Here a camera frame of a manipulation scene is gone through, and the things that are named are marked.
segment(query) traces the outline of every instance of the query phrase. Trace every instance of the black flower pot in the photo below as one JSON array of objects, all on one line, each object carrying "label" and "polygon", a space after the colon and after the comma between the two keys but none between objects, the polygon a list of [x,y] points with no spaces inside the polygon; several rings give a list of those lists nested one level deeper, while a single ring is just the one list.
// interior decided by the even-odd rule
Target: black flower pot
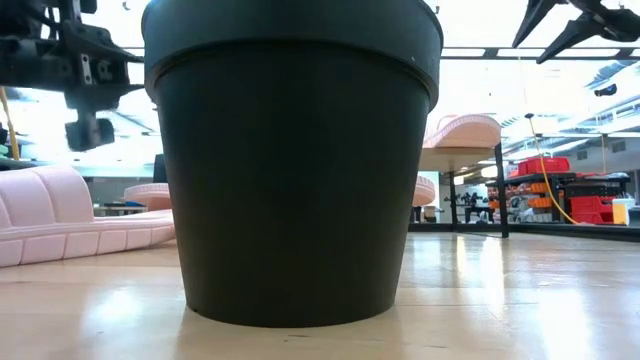
[{"label": "black flower pot", "polygon": [[306,327],[393,305],[442,31],[422,0],[156,0],[143,19],[188,306]]}]

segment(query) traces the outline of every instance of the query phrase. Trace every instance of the pink curved seat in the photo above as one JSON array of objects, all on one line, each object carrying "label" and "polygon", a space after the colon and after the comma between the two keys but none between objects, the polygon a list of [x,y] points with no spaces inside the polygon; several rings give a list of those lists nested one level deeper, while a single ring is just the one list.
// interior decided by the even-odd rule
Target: pink curved seat
[{"label": "pink curved seat", "polygon": [[413,193],[413,206],[429,205],[435,198],[436,191],[433,182],[425,177],[418,176],[416,191]]},{"label": "pink curved seat", "polygon": [[142,204],[149,211],[171,209],[169,184],[167,183],[132,186],[124,191],[124,199]]},{"label": "pink curved seat", "polygon": [[70,167],[0,172],[0,267],[131,250],[174,238],[170,210],[94,218],[89,189]]},{"label": "pink curved seat", "polygon": [[449,115],[427,121],[423,147],[493,148],[500,143],[500,124],[481,114]]}]

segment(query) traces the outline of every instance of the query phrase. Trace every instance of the red container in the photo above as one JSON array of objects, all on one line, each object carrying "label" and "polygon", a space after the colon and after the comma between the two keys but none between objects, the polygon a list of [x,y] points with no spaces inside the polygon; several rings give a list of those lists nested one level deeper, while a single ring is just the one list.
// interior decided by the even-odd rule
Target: red container
[{"label": "red container", "polygon": [[572,214],[613,214],[613,196],[576,196],[571,201]]},{"label": "red container", "polygon": [[[569,159],[564,157],[545,157],[543,158],[544,168],[547,173],[565,173],[569,172]],[[530,175],[530,174],[542,174],[542,165],[540,164],[540,158],[534,157],[527,159],[518,164],[518,176]]]},{"label": "red container", "polygon": [[602,213],[602,214],[571,214],[573,220],[579,223],[587,223],[587,224],[596,224],[596,225],[606,225],[613,224],[613,213]]}]

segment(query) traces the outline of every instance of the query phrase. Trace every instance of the wooden floor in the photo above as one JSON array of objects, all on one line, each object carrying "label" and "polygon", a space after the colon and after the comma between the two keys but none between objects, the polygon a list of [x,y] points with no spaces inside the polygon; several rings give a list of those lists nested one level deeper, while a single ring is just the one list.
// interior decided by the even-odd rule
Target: wooden floor
[{"label": "wooden floor", "polygon": [[185,308],[175,243],[0,270],[0,359],[640,358],[640,245],[411,234],[396,306],[314,329]]}]

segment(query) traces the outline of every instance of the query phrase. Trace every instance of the black camera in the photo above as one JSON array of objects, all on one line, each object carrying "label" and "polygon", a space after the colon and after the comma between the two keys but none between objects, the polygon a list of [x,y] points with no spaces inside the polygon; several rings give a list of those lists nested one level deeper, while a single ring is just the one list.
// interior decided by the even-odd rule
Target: black camera
[{"label": "black camera", "polygon": [[601,97],[601,96],[612,96],[615,95],[618,92],[618,85],[613,84],[613,85],[609,85],[604,89],[599,89],[599,90],[594,90],[594,94],[597,97]]},{"label": "black camera", "polygon": [[71,151],[87,151],[115,142],[115,130],[109,119],[96,119],[95,123],[79,120],[65,124],[65,128]]}]

